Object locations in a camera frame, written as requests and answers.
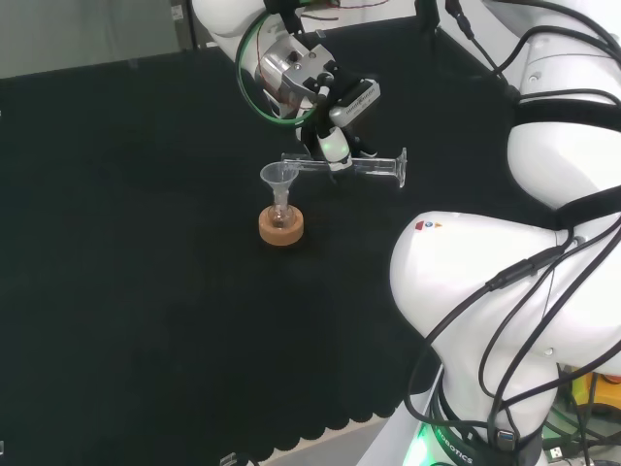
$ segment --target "white wall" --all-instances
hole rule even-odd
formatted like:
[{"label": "white wall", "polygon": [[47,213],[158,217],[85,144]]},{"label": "white wall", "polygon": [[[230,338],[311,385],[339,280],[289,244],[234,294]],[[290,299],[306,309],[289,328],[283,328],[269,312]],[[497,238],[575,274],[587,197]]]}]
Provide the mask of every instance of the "white wall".
[{"label": "white wall", "polygon": [[170,0],[1,0],[0,78],[179,49]]},{"label": "white wall", "polygon": [[[377,3],[378,0],[342,0],[343,6],[355,6]],[[474,34],[487,52],[494,58],[497,64],[505,61],[518,42],[518,38],[506,29],[481,3],[480,0],[461,0],[464,13],[470,20]],[[441,28],[453,39],[465,47],[480,61],[485,62],[483,56],[464,37],[457,27],[455,20],[444,10],[444,0],[438,0],[441,14]],[[338,21],[317,21],[304,19],[307,30],[332,29],[335,27],[372,22],[393,17],[411,17],[416,15],[414,0],[390,0],[384,5],[359,10],[326,9],[313,13],[319,17],[338,17]],[[510,83],[519,88],[522,79],[522,70],[526,62],[528,47],[522,50],[514,64],[505,72]]]}]

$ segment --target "green light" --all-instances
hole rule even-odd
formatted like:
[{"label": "green light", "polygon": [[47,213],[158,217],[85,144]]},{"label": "green light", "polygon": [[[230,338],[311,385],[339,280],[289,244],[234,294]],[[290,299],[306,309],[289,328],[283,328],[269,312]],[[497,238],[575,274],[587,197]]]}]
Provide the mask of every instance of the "green light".
[{"label": "green light", "polygon": [[425,437],[419,435],[409,446],[408,454],[403,466],[422,466],[427,459],[427,444]]}]

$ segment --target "black strap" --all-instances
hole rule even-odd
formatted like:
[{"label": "black strap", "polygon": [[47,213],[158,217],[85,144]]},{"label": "black strap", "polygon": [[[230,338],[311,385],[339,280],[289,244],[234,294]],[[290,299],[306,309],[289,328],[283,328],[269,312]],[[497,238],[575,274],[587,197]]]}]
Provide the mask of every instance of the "black strap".
[{"label": "black strap", "polygon": [[[453,416],[454,419],[452,420],[459,420],[450,407],[448,407],[448,402],[443,396],[440,381],[432,397],[432,418],[443,418],[441,415],[441,404],[446,417]],[[469,437],[464,436],[460,431],[460,434],[462,434],[460,438],[449,427],[434,426],[433,429],[436,439],[444,452],[455,464],[461,466],[533,466],[537,464],[541,455],[543,424],[535,432],[521,439],[516,451],[513,452],[493,449],[478,434]]]},{"label": "black strap", "polygon": [[[586,124],[621,132],[621,110],[613,105],[560,98],[517,106],[514,126],[545,121]],[[572,201],[556,215],[558,227],[563,229],[618,212],[621,212],[621,186]]]},{"label": "black strap", "polygon": [[543,99],[519,104],[513,126],[553,121],[587,124],[621,132],[621,110],[614,105],[575,99]]},{"label": "black strap", "polygon": [[618,212],[621,212],[621,186],[576,199],[559,209],[556,216],[561,229]]}]

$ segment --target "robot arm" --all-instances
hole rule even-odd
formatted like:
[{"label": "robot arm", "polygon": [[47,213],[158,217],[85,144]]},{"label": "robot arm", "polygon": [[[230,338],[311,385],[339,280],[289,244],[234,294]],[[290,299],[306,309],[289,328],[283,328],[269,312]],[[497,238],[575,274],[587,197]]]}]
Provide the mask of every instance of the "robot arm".
[{"label": "robot arm", "polygon": [[231,8],[230,0],[194,0],[194,10],[222,50],[263,89],[272,114],[249,102],[256,112],[296,127],[309,155],[327,160],[338,172],[351,166],[352,156],[376,155],[355,135],[354,124],[379,98],[379,84],[349,72],[323,46],[309,43],[296,12],[303,3],[244,0]]}]

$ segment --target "black cable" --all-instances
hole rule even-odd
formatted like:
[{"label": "black cable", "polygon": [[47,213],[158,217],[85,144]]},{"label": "black cable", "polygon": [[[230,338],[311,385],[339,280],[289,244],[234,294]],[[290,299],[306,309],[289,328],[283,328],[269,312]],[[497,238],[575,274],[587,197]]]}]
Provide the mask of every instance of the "black cable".
[{"label": "black cable", "polygon": [[565,89],[565,90],[548,90],[546,92],[533,92],[531,94],[521,95],[519,100],[524,101],[526,99],[539,99],[541,97],[559,97],[559,96],[572,95],[572,94],[600,95],[610,100],[614,105],[616,105],[619,109],[621,109],[621,99],[619,99],[616,95],[610,92],[606,92],[605,90],[600,90],[600,89]]},{"label": "black cable", "polygon": [[[615,221],[614,225],[618,228],[621,224],[621,218]],[[494,432],[496,429],[496,417],[498,413],[505,407],[511,406],[519,401],[535,396],[536,394],[543,393],[549,389],[556,388],[565,383],[571,382],[589,372],[592,372],[594,369],[598,368],[609,359],[614,357],[619,351],[621,351],[621,341],[619,341],[616,345],[614,345],[611,349],[609,349],[605,354],[598,357],[596,360],[587,364],[586,366],[578,369],[577,371],[571,373],[570,375],[560,377],[557,381],[551,383],[544,383],[539,387],[533,388],[531,390],[527,390],[524,393],[516,395],[509,400],[503,402],[503,394],[507,388],[507,385],[513,376],[517,366],[522,362],[526,354],[531,350],[535,341],[539,338],[541,333],[545,330],[545,328],[550,324],[552,319],[563,309],[563,306],[570,300],[570,298],[575,294],[575,292],[582,286],[582,284],[597,270],[597,268],[605,261],[605,259],[614,251],[617,245],[621,243],[621,230],[618,231],[612,238],[612,240],[603,248],[603,250],[597,255],[597,257],[582,271],[582,273],[573,281],[573,283],[567,288],[567,290],[561,295],[558,301],[552,306],[550,311],[543,317],[541,322],[538,324],[536,329],[533,331],[531,336],[524,343],[522,348],[513,358],[501,383],[499,385],[496,396],[494,397],[494,402],[492,404],[492,410],[490,416],[488,418],[488,426],[487,426],[487,435],[490,443],[494,442]],[[571,250],[564,255],[571,254],[574,252]]]},{"label": "black cable", "polygon": [[508,400],[503,401],[500,405],[500,411],[502,411],[504,408],[508,406],[513,406],[514,404],[519,403],[520,401],[527,400],[529,398],[532,398],[533,396],[537,396],[542,393],[545,393],[548,390],[553,390],[555,388],[558,388],[561,385],[573,382],[576,379],[579,379],[580,377],[587,375],[589,372],[593,372],[601,365],[606,364],[610,359],[616,356],[619,352],[621,352],[621,340],[619,340],[611,349],[606,351],[600,357],[598,357],[594,361],[591,361],[586,366],[583,366],[577,369],[571,374],[567,374],[553,382],[543,383],[540,386],[536,386],[535,388],[526,390],[525,392],[520,393],[519,395],[515,395],[509,398]]},{"label": "black cable", "polygon": [[537,7],[544,8],[546,10],[550,10],[556,13],[560,13],[567,17],[572,17],[576,21],[581,22],[593,32],[595,32],[598,36],[605,40],[605,42],[614,50],[617,54],[621,55],[621,46],[617,43],[617,41],[612,37],[612,35],[606,31],[603,27],[601,27],[596,21],[589,18],[587,15],[582,14],[581,12],[577,12],[568,7],[564,7],[563,5],[558,5],[556,3],[546,2],[543,0],[493,0],[496,3],[509,3],[511,5],[522,5],[526,7]]},{"label": "black cable", "polygon": [[[528,293],[526,293],[526,295],[517,303],[517,305],[511,310],[511,312],[508,313],[508,315],[505,317],[505,319],[500,324],[498,329],[496,329],[496,332],[494,333],[491,340],[487,344],[487,348],[485,349],[485,352],[483,353],[483,356],[481,357],[481,361],[478,365],[478,385],[480,386],[481,390],[483,390],[483,393],[485,393],[487,396],[490,396],[492,398],[496,396],[494,393],[490,392],[487,386],[485,385],[485,366],[487,365],[487,360],[489,359],[489,355],[492,352],[492,349],[494,348],[494,346],[496,345],[496,342],[498,342],[498,339],[500,338],[501,334],[505,331],[508,324],[515,317],[515,315],[519,312],[519,310],[524,307],[524,305],[528,302],[528,300],[531,299],[531,297],[543,285],[543,283],[549,277],[549,275],[552,272],[554,272],[554,269],[556,269],[556,267],[558,267],[564,260],[566,260],[567,258],[571,257],[574,254],[577,254],[578,252],[582,250],[585,250],[586,248],[589,248],[595,243],[599,242],[600,240],[608,236],[610,233],[612,233],[615,229],[616,228],[611,227],[608,230],[606,230],[607,233],[605,232],[605,235],[603,234],[597,238],[592,239],[591,241],[584,242],[582,245],[579,245],[578,247],[574,248],[573,250],[569,252],[566,252],[561,257],[559,257],[555,262],[552,263],[552,265],[550,265],[550,267],[548,267],[548,269],[545,272],[543,272],[543,275],[539,277],[537,282],[528,291]],[[565,241],[565,243],[561,245],[561,248],[563,250],[566,250],[572,244],[572,242],[573,242],[573,228],[570,228],[568,230],[567,240]]]},{"label": "black cable", "polygon": [[[558,409],[556,409],[555,407],[552,407],[552,408],[550,409],[550,412],[551,412],[551,413],[553,413],[555,416],[559,417],[560,419],[562,419],[564,422],[566,422],[567,424],[569,424],[569,425],[570,425],[571,427],[573,427],[574,429],[578,429],[578,428],[580,427],[580,426],[579,426],[579,424],[578,424],[575,420],[573,420],[573,419],[572,419],[572,418],[570,418],[570,417],[565,416],[563,413],[561,413],[561,412],[560,412]],[[569,436],[569,437],[573,437],[573,436],[575,435],[575,432],[570,433],[570,432],[565,432],[565,431],[562,431],[562,433],[563,433],[563,435],[567,435],[567,436]],[[587,434],[589,434],[591,437],[595,437],[597,440],[600,440],[600,441],[605,441],[605,440],[607,440],[607,439],[608,439],[608,437],[607,437],[607,436],[605,436],[605,435],[603,435],[603,434],[600,434],[599,432],[595,432],[594,430],[590,430],[590,429],[588,429],[588,428],[586,429],[586,433],[587,433]]]},{"label": "black cable", "polygon": [[543,423],[543,425],[547,427],[548,429],[550,429],[555,434],[560,435],[562,438],[566,438],[566,437],[569,438],[572,436],[572,434],[570,434],[569,432],[565,432],[563,429],[561,429],[560,427],[557,427],[552,422],[546,421]]},{"label": "black cable", "polygon": [[580,409],[578,407],[577,402],[575,401],[575,397],[573,393],[570,393],[570,401],[575,408],[575,417],[578,419],[578,431],[580,433],[580,441],[582,443],[582,453],[584,454],[584,464],[591,464],[591,456],[589,455],[589,445],[586,441],[586,418],[582,418],[582,414],[580,413]]},{"label": "black cable", "polygon": [[595,393],[597,391],[599,377],[600,376],[595,372],[593,373],[593,376],[591,376],[591,386],[589,387],[589,401],[586,405],[586,412],[584,413],[585,427],[589,423],[589,420],[591,420],[591,416],[593,415],[593,406],[595,405]]},{"label": "black cable", "polygon": [[302,13],[300,17],[307,17],[308,19],[314,19],[315,21],[338,21],[338,17],[316,17],[314,15],[309,15],[308,13]]},{"label": "black cable", "polygon": [[490,78],[490,77],[498,75],[499,73],[502,73],[504,70],[506,70],[510,66],[511,63],[513,63],[513,61],[515,61],[515,58],[517,58],[517,56],[520,54],[522,49],[524,49],[524,46],[531,39],[531,37],[537,34],[558,34],[560,36],[571,37],[572,39],[585,42],[589,44],[590,46],[593,46],[596,49],[599,49],[603,51],[604,53],[606,53],[607,55],[609,55],[610,58],[615,60],[617,64],[619,65],[619,67],[621,67],[621,52],[617,52],[611,49],[601,40],[593,36],[589,36],[588,34],[574,31],[573,29],[568,29],[566,27],[544,25],[544,26],[535,26],[529,29],[528,31],[526,31],[526,33],[520,38],[519,42],[517,43],[517,46],[515,46],[515,49],[513,49],[511,54],[508,56],[507,60],[505,60],[505,62],[501,66],[492,70],[489,75],[483,75],[480,77],[473,77],[473,78],[475,79],[476,78]]},{"label": "black cable", "polygon": [[421,361],[424,360],[425,356],[429,352],[432,347],[432,344],[436,341],[436,339],[440,336],[440,334],[450,325],[457,317],[459,317],[464,311],[466,311],[472,304],[481,299],[487,293],[490,292],[490,289],[487,285],[481,287],[477,291],[475,291],[471,296],[462,301],[453,311],[451,311],[436,327],[431,331],[425,341],[423,342],[423,347],[421,352],[418,354],[416,361],[414,362],[414,367],[409,375],[408,380],[408,392],[406,393],[406,399],[404,403],[409,413],[421,422],[425,422],[429,425],[442,425],[445,427],[479,427],[479,428],[487,428],[487,423],[481,420],[443,420],[443,419],[433,419],[432,417],[428,417],[419,413],[411,403],[410,394],[412,392],[412,387],[414,385],[414,381],[416,379],[416,375],[418,374],[418,369],[420,367]]},{"label": "black cable", "polygon": [[190,41],[192,42],[192,49],[198,49],[198,43],[196,41],[196,30],[194,28],[194,10],[192,10],[191,0],[185,0],[185,9],[187,10],[187,20],[190,30]]},{"label": "black cable", "polygon": [[[483,46],[478,42],[478,40],[475,37],[471,38],[471,42],[474,44],[474,46],[478,49],[478,51],[481,52],[481,54],[485,57],[485,59],[487,60],[487,62],[492,65],[492,69],[496,70],[498,69],[498,65],[496,64],[496,62],[494,61],[494,59],[490,56],[489,53],[487,53],[487,50],[483,48]],[[505,75],[503,75],[503,73],[501,72],[500,74],[496,75],[498,76],[504,84],[508,85],[508,81],[507,78],[505,78]]]}]

